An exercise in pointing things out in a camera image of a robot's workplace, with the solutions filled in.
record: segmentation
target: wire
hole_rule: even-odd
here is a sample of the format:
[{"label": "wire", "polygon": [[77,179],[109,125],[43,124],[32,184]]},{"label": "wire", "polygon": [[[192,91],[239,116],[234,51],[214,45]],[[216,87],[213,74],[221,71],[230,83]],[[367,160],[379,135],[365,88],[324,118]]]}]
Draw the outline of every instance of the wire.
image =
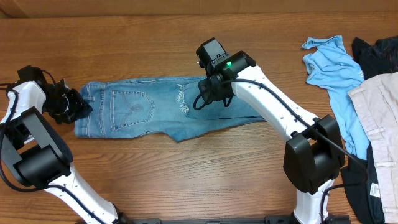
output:
[{"label": "wire", "polygon": [[75,202],[77,204],[79,204],[79,206],[87,213],[89,214],[92,218],[94,218],[95,220],[97,220],[100,224],[105,224],[105,222],[103,222],[100,218],[98,218],[93,212],[91,212],[90,210],[88,210],[88,208],[72,193],[70,192],[66,187],[62,187],[59,185],[54,185],[54,184],[50,184],[48,186],[46,186],[46,189],[49,188],[56,188],[56,189],[60,189],[62,192],[66,192],[71,198],[73,198],[75,200]]},{"label": "wire", "polygon": [[49,75],[49,77],[52,79],[52,82],[54,83],[54,85],[57,84],[57,82],[55,81],[54,77],[46,70],[42,70],[42,72],[46,73],[47,75]]},{"label": "wire", "polygon": [[[267,86],[265,86],[265,84],[263,83],[259,83],[259,82],[255,82],[253,80],[248,80],[248,79],[234,79],[234,80],[226,80],[223,81],[221,83],[219,83],[218,85],[224,85],[227,83],[232,83],[232,82],[246,82],[246,83],[251,83],[254,85],[257,85],[260,88],[265,89],[266,91],[268,91],[273,97],[275,97],[286,109],[287,111],[290,112],[290,114],[292,114],[292,116],[297,119],[297,121],[300,121],[304,126],[306,126],[309,130],[311,130],[316,137],[322,139],[323,141],[327,142],[329,145],[333,146],[335,149],[339,150],[340,152],[342,152],[344,155],[346,155],[347,157],[349,157],[352,161],[354,161],[355,163],[357,163],[357,165],[359,165],[359,167],[361,168],[361,170],[365,173],[365,178],[362,182],[358,182],[358,183],[352,183],[352,184],[338,184],[338,185],[334,185],[331,186],[327,189],[325,189],[325,191],[322,194],[322,199],[321,199],[321,207],[320,207],[320,216],[321,216],[321,223],[323,223],[323,204],[325,203],[325,198],[328,195],[329,191],[333,190],[333,189],[337,189],[340,187],[353,187],[353,186],[359,186],[362,184],[365,184],[368,179],[369,179],[369,174],[368,174],[368,170],[365,168],[365,166],[363,166],[358,160],[357,158],[353,157],[350,153],[348,153],[347,151],[345,151],[342,147],[338,146],[336,143],[334,143],[333,141],[331,141],[330,139],[328,139],[326,136],[324,136],[322,133],[320,133],[318,130],[316,130],[314,127],[312,127],[311,125],[309,125],[307,122],[305,122],[291,107],[288,106],[288,104],[286,102],[283,101],[283,99],[278,96],[278,94],[276,94],[274,91],[272,91],[270,88],[268,88]],[[213,86],[210,89],[206,89],[205,91],[201,92],[197,98],[195,99],[195,101],[193,102],[193,107],[196,108],[196,103],[198,101],[198,99],[203,96],[207,91],[212,92],[213,91]]]},{"label": "wire", "polygon": [[[38,189],[38,188],[31,188],[31,189],[23,189],[20,187],[15,186],[14,184],[12,184],[6,177],[6,175],[4,174],[3,168],[2,168],[2,164],[1,164],[1,151],[2,151],[2,142],[4,139],[4,135],[6,133],[6,129],[12,119],[12,117],[14,116],[15,110],[17,108],[17,104],[18,104],[18,92],[10,89],[9,91],[13,92],[15,95],[15,100],[14,103],[12,104],[12,108],[11,108],[11,112],[10,115],[8,116],[6,122],[4,123],[3,127],[1,128],[0,131],[0,176],[2,178],[2,180],[4,181],[4,183],[6,183],[6,185],[18,192],[36,192],[39,190],[43,190],[43,189]],[[85,207],[85,205],[72,193],[70,192],[67,188],[62,187],[62,186],[58,186],[58,185],[48,185],[45,187],[45,189],[49,189],[49,188],[58,188],[60,190],[62,190],[63,192],[66,192],[69,196],[71,196],[71,198],[73,198],[77,204],[79,204],[79,206],[87,213],[89,214],[92,218],[94,218],[95,220],[97,220],[100,224],[105,224],[100,218],[98,218],[93,212],[89,211],[87,207]]]}]

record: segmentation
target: black cloth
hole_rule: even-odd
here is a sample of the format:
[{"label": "black cloth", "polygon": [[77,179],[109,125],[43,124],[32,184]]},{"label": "black cloth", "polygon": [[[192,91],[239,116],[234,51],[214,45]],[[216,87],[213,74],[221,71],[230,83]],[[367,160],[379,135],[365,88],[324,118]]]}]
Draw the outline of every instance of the black cloth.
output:
[{"label": "black cloth", "polygon": [[[363,224],[384,223],[381,199],[370,195],[372,183],[378,184],[372,146],[369,145],[368,160],[357,159],[367,167],[369,179],[366,184],[354,187],[345,187],[349,204],[354,210],[358,220]],[[364,180],[364,173],[355,162],[348,160],[348,166],[341,169],[341,176],[344,184],[358,183]]]},{"label": "black cloth", "polygon": [[354,59],[361,66],[365,80],[398,72],[398,36],[378,40],[374,45],[355,37],[352,47]]}]

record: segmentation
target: white label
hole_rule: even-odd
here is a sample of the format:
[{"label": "white label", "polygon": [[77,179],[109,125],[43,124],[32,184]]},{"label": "white label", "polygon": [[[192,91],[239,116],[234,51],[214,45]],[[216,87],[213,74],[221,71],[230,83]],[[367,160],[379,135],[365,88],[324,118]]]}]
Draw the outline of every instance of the white label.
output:
[{"label": "white label", "polygon": [[380,190],[379,190],[378,184],[372,183],[370,194],[374,197],[378,197],[378,198],[380,197]]}]

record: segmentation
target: denim fabric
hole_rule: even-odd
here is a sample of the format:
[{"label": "denim fabric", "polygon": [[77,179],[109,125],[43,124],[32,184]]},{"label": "denim fabric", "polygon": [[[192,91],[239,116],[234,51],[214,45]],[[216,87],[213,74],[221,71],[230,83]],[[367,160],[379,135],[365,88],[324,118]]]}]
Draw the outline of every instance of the denim fabric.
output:
[{"label": "denim fabric", "polygon": [[143,78],[117,82],[90,82],[80,90],[93,107],[75,123],[75,134],[88,138],[134,138],[166,133],[176,141],[208,131],[264,119],[235,97],[225,108],[222,101],[193,109],[198,82],[205,77]]},{"label": "denim fabric", "polygon": [[366,160],[369,140],[347,94],[364,81],[361,67],[346,53],[340,35],[329,39],[310,37],[302,47],[318,49],[303,59],[309,74],[307,83],[328,90],[330,106],[346,141],[347,151]]}]

